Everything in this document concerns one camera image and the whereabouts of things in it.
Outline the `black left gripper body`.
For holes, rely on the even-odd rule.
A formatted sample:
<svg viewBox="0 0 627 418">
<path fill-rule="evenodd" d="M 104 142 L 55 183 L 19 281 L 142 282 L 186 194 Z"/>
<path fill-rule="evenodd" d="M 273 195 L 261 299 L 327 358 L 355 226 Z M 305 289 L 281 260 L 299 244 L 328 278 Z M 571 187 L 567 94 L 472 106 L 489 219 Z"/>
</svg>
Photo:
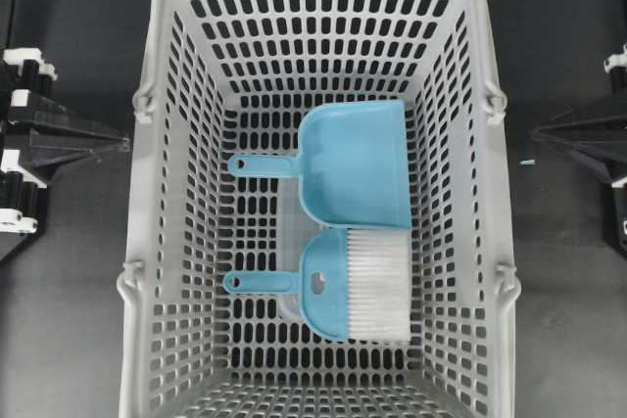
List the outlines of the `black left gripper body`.
<svg viewBox="0 0 627 418">
<path fill-rule="evenodd" d="M 1 232 L 34 234 L 40 198 L 68 163 L 129 150 L 121 131 L 51 98 L 55 67 L 37 48 L 1 51 Z"/>
</svg>

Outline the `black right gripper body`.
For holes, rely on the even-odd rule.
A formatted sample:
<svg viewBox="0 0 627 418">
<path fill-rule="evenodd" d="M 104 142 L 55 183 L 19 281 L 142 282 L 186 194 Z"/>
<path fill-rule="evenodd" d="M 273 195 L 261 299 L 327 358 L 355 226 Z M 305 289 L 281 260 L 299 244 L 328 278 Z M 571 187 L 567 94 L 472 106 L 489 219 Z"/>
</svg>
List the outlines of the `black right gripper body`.
<svg viewBox="0 0 627 418">
<path fill-rule="evenodd" d="M 552 118 L 532 139 L 552 146 L 590 169 L 610 188 L 617 245 L 626 245 L 626 53 L 603 61 L 612 93 Z"/>
</svg>

